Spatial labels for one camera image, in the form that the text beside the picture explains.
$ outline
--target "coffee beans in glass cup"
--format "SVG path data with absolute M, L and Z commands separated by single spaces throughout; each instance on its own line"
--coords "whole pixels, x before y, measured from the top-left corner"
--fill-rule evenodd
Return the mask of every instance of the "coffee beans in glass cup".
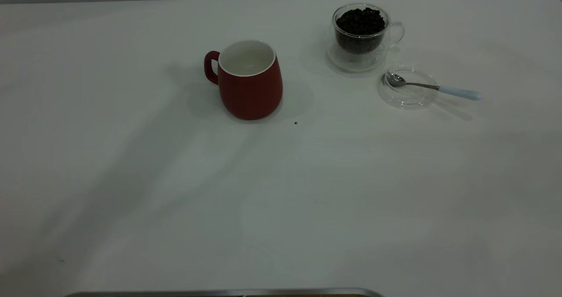
M 383 37 L 376 34 L 386 27 L 381 11 L 370 7 L 346 11 L 335 23 L 335 39 L 345 51 L 354 55 L 366 54 L 377 48 Z
M 395 32 L 396 29 L 399 31 L 391 35 L 390 31 Z M 332 62 L 343 69 L 366 71 L 378 65 L 385 58 L 388 48 L 403 36 L 402 23 L 392 23 L 388 13 L 380 7 L 352 3 L 340 7 L 333 14 L 327 53 Z

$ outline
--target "glass saucer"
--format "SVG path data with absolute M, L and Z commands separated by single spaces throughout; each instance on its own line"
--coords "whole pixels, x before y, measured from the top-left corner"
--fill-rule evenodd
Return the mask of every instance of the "glass saucer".
M 385 71 L 377 87 L 379 95 L 386 103 L 402 109 L 416 109 L 426 107 L 437 96 L 435 89 L 425 87 L 404 85 L 401 87 L 391 87 L 386 80 L 386 73 L 393 72 L 400 75 L 408 82 L 424 83 L 437 85 L 434 77 L 420 69 L 413 67 L 393 67 Z

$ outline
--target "light blue spoon handle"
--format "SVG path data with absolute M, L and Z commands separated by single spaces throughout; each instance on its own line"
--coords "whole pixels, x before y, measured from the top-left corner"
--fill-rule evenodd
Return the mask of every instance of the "light blue spoon handle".
M 440 86 L 438 91 L 448 95 L 454 95 L 455 97 L 463 97 L 465 99 L 469 99 L 473 101 L 479 101 L 482 99 L 482 93 L 476 91 L 470 91 L 469 89 L 457 89 L 456 87 Z

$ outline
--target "mug handle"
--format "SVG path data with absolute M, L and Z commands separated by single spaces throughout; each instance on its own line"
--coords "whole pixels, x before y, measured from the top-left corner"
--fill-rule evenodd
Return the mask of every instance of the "mug handle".
M 205 56 L 205 77 L 209 79 L 212 83 L 219 85 L 219 76 L 213 71 L 213 66 L 211 66 L 211 61 L 219 61 L 219 52 L 218 51 L 210 51 Z
M 394 47 L 396 46 L 397 43 L 400 43 L 400 41 L 402 40 L 402 38 L 404 37 L 404 34 L 406 33 L 406 30 L 404 29 L 404 25 L 402 25 L 401 21 L 397 21 L 396 23 L 392 23 L 390 24 L 389 30 L 392 30 L 392 27 L 397 27 L 398 30 L 400 30 L 400 34 L 397 36 L 391 35 L 391 45 L 390 47 Z

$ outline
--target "glass cup handle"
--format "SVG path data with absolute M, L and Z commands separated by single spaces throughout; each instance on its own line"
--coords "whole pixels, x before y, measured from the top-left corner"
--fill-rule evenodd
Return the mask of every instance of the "glass cup handle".
M 406 33 L 406 30 L 404 29 L 404 25 L 402 25 L 401 21 L 397 21 L 396 23 L 392 23 L 389 26 L 389 31 L 392 31 L 392 28 L 395 27 L 395 31 L 399 31 L 399 35 L 392 35 L 391 34 L 391 45 L 390 47 L 394 47 L 397 43 L 400 43 L 400 41 L 402 40 L 402 38 L 404 37 L 404 34 Z

